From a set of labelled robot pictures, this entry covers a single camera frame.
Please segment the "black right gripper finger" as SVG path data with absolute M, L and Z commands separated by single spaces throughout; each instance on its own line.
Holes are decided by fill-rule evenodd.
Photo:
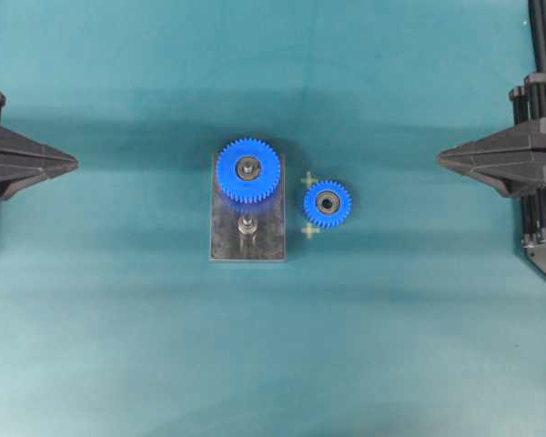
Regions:
M 546 152 L 546 117 L 529 120 L 438 154 L 441 165 L 508 162 L 527 152 Z
M 440 153 L 438 164 L 495 189 L 505 198 L 520 198 L 546 188 L 546 153 L 542 152 Z

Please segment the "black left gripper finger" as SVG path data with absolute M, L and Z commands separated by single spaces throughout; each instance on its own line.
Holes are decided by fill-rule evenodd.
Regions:
M 0 166 L 0 200 L 8 200 L 17 192 L 40 182 L 60 177 L 78 168 L 75 161 L 54 161 L 42 167 Z
M 47 146 L 0 126 L 0 154 L 26 158 L 46 158 L 57 162 L 76 163 L 76 159 L 56 148 Z

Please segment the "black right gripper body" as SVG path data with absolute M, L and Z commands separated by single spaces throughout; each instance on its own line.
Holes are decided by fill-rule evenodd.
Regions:
M 523 86 L 510 92 L 514 123 L 546 117 L 546 73 L 532 73 Z M 520 200 L 524 248 L 546 247 L 546 187 L 526 193 Z

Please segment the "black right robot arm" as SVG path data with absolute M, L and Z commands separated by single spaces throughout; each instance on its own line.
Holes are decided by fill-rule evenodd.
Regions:
M 546 277 L 546 1 L 529 3 L 536 69 L 509 93 L 513 125 L 440 152 L 447 170 L 520 203 L 521 246 Z

